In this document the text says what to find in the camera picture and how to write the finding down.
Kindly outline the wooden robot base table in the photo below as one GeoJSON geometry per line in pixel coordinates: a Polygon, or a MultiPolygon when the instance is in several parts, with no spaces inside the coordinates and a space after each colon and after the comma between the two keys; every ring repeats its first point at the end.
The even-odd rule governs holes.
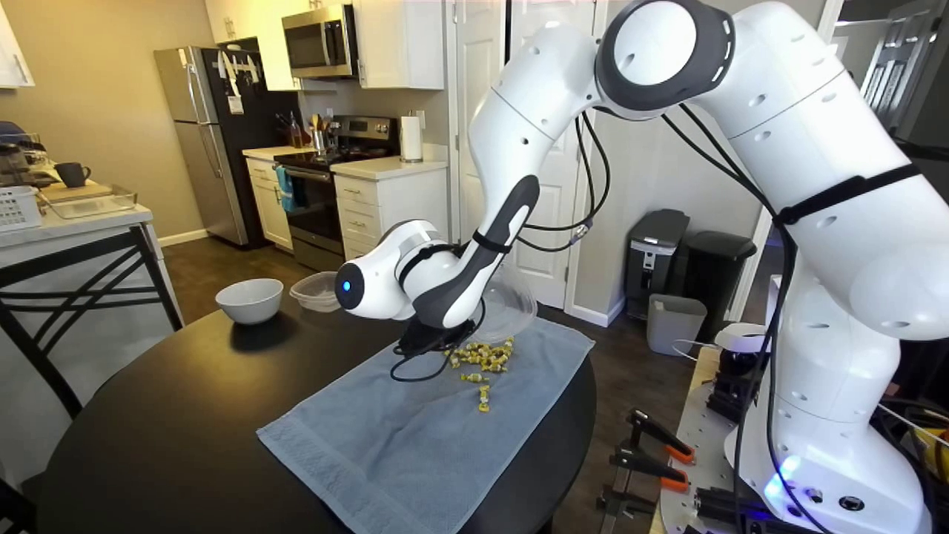
{"type": "Polygon", "coordinates": [[[685,391],[682,416],[676,437],[694,450],[690,462],[673,461],[673,470],[687,476],[687,490],[673,493],[661,490],[653,513],[648,534],[731,534],[728,526],[700,520],[694,510],[697,490],[731,490],[731,470],[724,455],[724,440],[731,431],[731,422],[706,407],[715,391],[715,376],[719,367],[719,349],[702,345],[697,349],[694,375],[685,391]]]}

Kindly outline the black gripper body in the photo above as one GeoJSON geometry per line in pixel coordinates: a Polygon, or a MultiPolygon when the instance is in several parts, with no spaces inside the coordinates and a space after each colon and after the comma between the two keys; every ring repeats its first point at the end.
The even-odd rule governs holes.
{"type": "Polygon", "coordinates": [[[478,333],[478,320],[466,320],[452,329],[435,329],[435,327],[426,327],[421,320],[409,320],[398,338],[398,354],[399,357],[421,357],[421,354],[429,354],[429,349],[445,349],[445,348],[457,348],[463,345],[467,335],[478,333]]]}

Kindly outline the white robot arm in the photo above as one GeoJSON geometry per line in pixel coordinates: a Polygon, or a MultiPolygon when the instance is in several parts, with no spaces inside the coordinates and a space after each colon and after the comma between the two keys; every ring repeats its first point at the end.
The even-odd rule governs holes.
{"type": "Polygon", "coordinates": [[[793,527],[936,534],[922,480],[871,413],[900,348],[949,335],[949,207],[783,4],[725,14],[702,0],[636,0],[598,39],[567,25],[532,32],[470,120],[479,229],[449,249],[424,220],[395,226],[337,271],[337,302],[399,320],[406,348],[429,349],[478,311],[578,112],[645,120],[682,102],[716,121],[793,262],[725,462],[793,527]]]}

